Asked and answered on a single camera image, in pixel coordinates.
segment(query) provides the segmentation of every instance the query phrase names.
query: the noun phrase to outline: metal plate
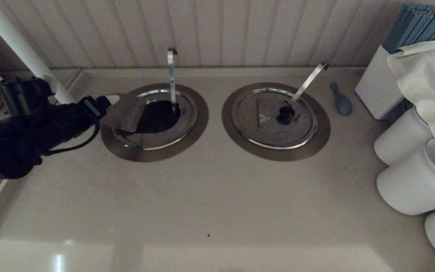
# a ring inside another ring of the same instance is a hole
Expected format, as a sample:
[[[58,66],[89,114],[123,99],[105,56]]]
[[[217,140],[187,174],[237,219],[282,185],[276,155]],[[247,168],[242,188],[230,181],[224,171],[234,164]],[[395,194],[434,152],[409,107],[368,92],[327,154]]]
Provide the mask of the metal plate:
[[[288,150],[311,140],[318,129],[315,111],[305,99],[288,103],[293,93],[278,88],[259,88],[237,97],[231,110],[236,129],[259,146]],[[280,124],[280,107],[291,105],[295,116],[291,123]]]
[[[308,158],[318,153],[325,146],[328,138],[330,137],[330,119],[328,119],[328,115],[323,107],[321,107],[321,105],[316,100],[314,100],[310,95],[307,95],[306,93],[303,93],[300,99],[306,101],[307,105],[313,110],[312,112],[316,114],[317,124],[316,132],[308,141],[306,141],[306,134],[304,135],[304,137],[297,137],[297,140],[300,139],[300,141],[303,141],[305,144],[301,144],[299,147],[291,149],[272,149],[250,141],[248,137],[244,136],[240,131],[238,131],[237,127],[234,125],[233,122],[233,106],[235,106],[237,100],[242,97],[246,97],[247,94],[263,89],[282,90],[290,94],[293,94],[297,91],[297,89],[294,87],[278,83],[256,83],[244,86],[243,88],[235,91],[226,100],[222,110],[222,120],[224,128],[226,129],[226,132],[231,137],[231,139],[233,139],[233,141],[235,141],[246,151],[259,157],[273,161],[296,161]]]
[[[145,99],[170,100],[169,84],[154,84],[138,88],[129,94]],[[204,132],[208,109],[204,99],[194,90],[176,85],[176,99],[181,116],[170,129],[154,134],[130,134],[102,126],[105,146],[118,157],[130,161],[152,162],[170,158],[192,145]]]

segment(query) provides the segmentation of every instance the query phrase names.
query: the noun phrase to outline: paneled wall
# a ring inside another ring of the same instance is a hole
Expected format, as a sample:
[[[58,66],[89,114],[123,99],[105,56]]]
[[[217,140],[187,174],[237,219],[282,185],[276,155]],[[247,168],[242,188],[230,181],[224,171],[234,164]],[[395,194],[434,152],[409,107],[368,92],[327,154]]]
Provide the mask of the paneled wall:
[[[405,0],[0,0],[45,63],[366,66]],[[435,0],[414,2],[435,5]],[[0,38],[0,71],[25,69]]]

